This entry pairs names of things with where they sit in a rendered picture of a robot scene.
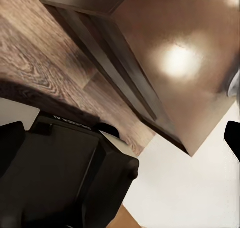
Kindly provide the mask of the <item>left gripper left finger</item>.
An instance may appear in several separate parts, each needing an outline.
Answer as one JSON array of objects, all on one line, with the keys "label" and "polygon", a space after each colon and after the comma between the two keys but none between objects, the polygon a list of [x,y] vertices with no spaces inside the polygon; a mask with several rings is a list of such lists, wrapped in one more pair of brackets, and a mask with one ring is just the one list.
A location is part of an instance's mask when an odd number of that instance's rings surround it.
[{"label": "left gripper left finger", "polygon": [[0,181],[26,140],[21,121],[0,126]]}]

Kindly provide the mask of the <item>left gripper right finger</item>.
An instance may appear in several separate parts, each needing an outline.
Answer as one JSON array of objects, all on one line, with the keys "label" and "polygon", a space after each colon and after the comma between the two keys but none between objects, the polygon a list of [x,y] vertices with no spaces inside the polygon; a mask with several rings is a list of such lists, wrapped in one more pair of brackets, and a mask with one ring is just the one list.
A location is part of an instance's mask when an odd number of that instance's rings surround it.
[{"label": "left gripper right finger", "polygon": [[240,123],[228,121],[224,139],[240,161]]}]

